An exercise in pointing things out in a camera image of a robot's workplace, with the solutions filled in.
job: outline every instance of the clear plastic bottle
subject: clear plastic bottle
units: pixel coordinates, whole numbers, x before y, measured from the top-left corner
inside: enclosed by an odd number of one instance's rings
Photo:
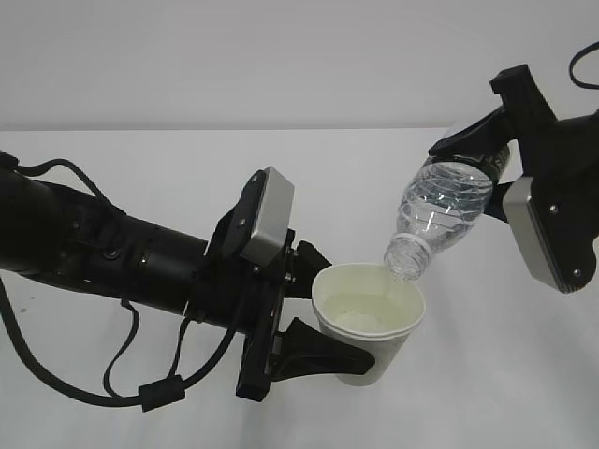
[[[435,255],[470,231],[508,160],[508,147],[493,157],[427,159],[403,193],[387,267],[401,279],[419,278]]]

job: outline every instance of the cup rim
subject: cup rim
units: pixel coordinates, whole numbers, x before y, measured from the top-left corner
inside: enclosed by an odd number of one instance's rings
[[[416,289],[416,291],[418,292],[418,294],[420,295],[420,298],[422,299],[422,313],[417,317],[417,319],[411,325],[409,325],[407,327],[403,327],[401,329],[389,330],[387,332],[357,332],[357,331],[353,331],[353,330],[347,329],[345,327],[341,327],[341,326],[333,323],[331,320],[329,320],[329,318],[322,311],[320,311],[320,308],[316,304],[316,301],[314,301],[314,286],[316,285],[318,278],[326,271],[329,271],[329,270],[332,270],[335,268],[356,267],[356,266],[377,267],[377,268],[387,269],[387,267],[383,264],[354,262],[354,263],[349,263],[349,264],[331,265],[330,267],[326,267],[325,269],[322,269],[320,272],[318,272],[318,274],[314,278],[314,282],[312,283],[311,301],[312,301],[312,307],[314,309],[314,313],[316,314],[316,317],[318,318],[320,323],[322,323],[323,325],[328,327],[331,331],[334,331],[340,335],[343,335],[344,337],[354,339],[354,340],[385,341],[385,340],[393,340],[398,337],[402,337],[404,335],[410,334],[420,324],[420,322],[424,318],[424,315],[427,311],[427,301],[425,300],[424,295],[422,295],[422,291],[413,282],[406,281],[406,282],[410,283],[410,285],[412,287],[414,287]]]

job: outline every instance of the bottle label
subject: bottle label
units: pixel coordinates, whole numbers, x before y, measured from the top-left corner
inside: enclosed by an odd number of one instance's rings
[[[509,156],[509,147],[505,145],[500,152],[491,156],[471,156],[462,154],[454,154],[452,156],[429,156],[424,162],[423,167],[437,162],[460,162],[482,171],[493,182],[493,185],[497,185],[509,162]]]

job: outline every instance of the paper cup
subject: paper cup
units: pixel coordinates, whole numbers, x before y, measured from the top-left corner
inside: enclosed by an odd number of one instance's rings
[[[322,333],[374,356],[366,374],[337,376],[355,386],[372,384],[383,375],[426,310],[413,284],[376,264],[323,269],[314,280],[312,304]]]

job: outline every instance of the white wall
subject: white wall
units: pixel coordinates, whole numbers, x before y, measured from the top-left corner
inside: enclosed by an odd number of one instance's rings
[[[115,204],[139,218],[207,238],[247,176],[275,165],[296,184],[292,226],[331,261],[377,261],[402,187],[440,129],[281,132],[0,133],[24,164],[78,163]],[[518,174],[513,163],[510,175]],[[79,187],[68,172],[48,179]],[[4,274],[39,360],[100,392],[129,328],[116,301]],[[440,256],[420,285],[428,315],[386,376],[352,388],[333,376],[275,384],[261,403],[234,396],[241,338],[184,402],[152,413],[104,410],[33,378],[0,329],[2,447],[86,448],[596,448],[599,446],[597,282],[561,296],[533,280],[505,224],[483,218]],[[178,319],[141,308],[139,337],[115,386],[164,376]],[[307,301],[288,300],[314,324]],[[182,373],[199,367],[222,330],[192,326]]]
[[[2,0],[0,129],[450,125],[524,63],[556,113],[587,114],[599,94],[567,65],[597,17],[597,0]],[[598,81],[599,58],[578,70]]]

